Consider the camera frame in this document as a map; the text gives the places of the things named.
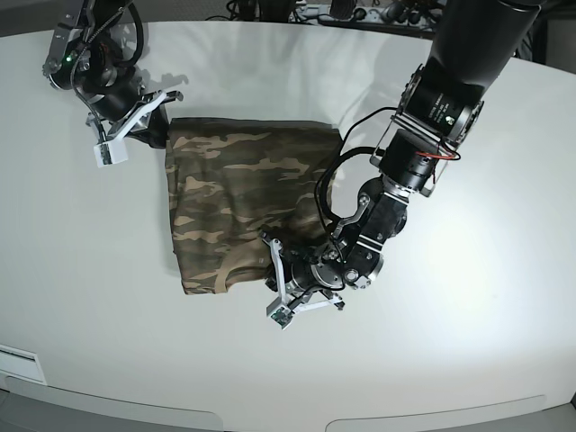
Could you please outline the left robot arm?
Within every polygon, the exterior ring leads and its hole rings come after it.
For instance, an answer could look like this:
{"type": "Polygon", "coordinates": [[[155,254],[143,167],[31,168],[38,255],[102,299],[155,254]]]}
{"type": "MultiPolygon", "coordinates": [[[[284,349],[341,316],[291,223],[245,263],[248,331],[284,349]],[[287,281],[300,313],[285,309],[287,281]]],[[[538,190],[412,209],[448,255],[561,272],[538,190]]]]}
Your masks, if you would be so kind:
{"type": "Polygon", "coordinates": [[[512,58],[542,10],[539,1],[449,1],[427,61],[406,85],[375,147],[337,155],[316,183],[314,200],[324,230],[317,245],[294,244],[264,233],[276,293],[267,316],[282,327],[299,313],[344,307],[341,292],[363,289],[381,272],[383,246],[407,221],[412,194],[430,195],[446,165],[476,123],[483,97],[512,58]],[[329,184],[350,158],[367,155],[378,176],[365,182],[354,214],[339,217],[328,202],[329,184]]]}

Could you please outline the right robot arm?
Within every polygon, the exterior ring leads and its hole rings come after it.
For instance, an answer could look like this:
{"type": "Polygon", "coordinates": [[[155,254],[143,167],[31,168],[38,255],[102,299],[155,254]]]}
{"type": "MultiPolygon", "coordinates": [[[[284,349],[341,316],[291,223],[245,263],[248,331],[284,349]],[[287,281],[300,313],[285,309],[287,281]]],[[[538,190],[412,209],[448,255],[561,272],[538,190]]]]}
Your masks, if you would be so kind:
{"type": "Polygon", "coordinates": [[[58,90],[71,90],[87,107],[87,125],[98,141],[119,131],[153,94],[136,65],[145,46],[139,11],[132,1],[66,1],[42,72],[58,90]],[[126,57],[112,28],[129,14],[136,48],[126,57]]]}

